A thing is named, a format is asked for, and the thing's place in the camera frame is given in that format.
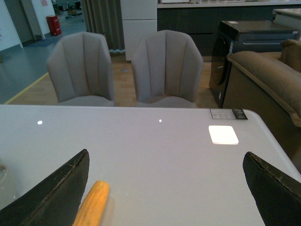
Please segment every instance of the grey upholstered chair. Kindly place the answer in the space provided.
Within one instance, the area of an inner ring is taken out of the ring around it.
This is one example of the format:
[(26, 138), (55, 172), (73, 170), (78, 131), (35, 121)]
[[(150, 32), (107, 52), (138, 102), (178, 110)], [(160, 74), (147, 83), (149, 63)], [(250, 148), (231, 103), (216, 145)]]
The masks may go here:
[(132, 60), (137, 107), (196, 108), (203, 63), (187, 34), (164, 30), (146, 35)]
[(114, 106), (111, 57), (103, 35), (80, 32), (61, 38), (47, 68), (59, 105)]

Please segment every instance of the washing machine door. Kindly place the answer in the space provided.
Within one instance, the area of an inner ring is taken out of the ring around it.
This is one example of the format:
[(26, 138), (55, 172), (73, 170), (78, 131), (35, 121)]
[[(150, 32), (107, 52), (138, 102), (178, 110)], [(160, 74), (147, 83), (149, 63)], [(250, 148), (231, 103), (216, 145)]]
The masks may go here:
[(212, 51), (211, 82), (220, 85), (226, 80), (226, 57), (229, 53), (230, 43), (224, 37), (218, 36)]

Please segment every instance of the chair backrest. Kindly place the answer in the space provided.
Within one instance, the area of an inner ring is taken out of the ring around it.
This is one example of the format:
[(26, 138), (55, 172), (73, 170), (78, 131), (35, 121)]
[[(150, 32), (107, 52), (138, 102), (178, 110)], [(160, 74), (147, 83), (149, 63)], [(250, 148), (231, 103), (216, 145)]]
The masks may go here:
[(203, 58), (189, 35), (164, 30), (144, 36), (132, 67), (138, 101), (168, 95), (195, 102)]
[(89, 95), (114, 100), (111, 57), (101, 34), (80, 32), (61, 38), (47, 68), (58, 102)]

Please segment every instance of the label sticker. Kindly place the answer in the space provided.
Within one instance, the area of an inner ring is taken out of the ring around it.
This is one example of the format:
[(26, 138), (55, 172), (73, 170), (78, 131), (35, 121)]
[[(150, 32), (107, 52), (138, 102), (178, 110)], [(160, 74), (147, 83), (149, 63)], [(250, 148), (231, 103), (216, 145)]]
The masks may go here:
[(248, 119), (242, 109), (210, 109), (210, 113), (213, 119)]
[(234, 43), (233, 43), (233, 41), (232, 41), (232, 42), (231, 42), (231, 44), (230, 44), (229, 53), (232, 53), (232, 50), (233, 50), (233, 45), (234, 45)]

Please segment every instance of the brown sofa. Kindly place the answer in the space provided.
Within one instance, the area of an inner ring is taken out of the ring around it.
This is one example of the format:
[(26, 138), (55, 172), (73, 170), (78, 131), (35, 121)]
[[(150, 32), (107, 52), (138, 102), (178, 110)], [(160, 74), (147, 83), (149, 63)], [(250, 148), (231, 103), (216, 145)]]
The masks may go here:
[(301, 172), (301, 41), (286, 40), (282, 52), (230, 54), (223, 108), (258, 113)]

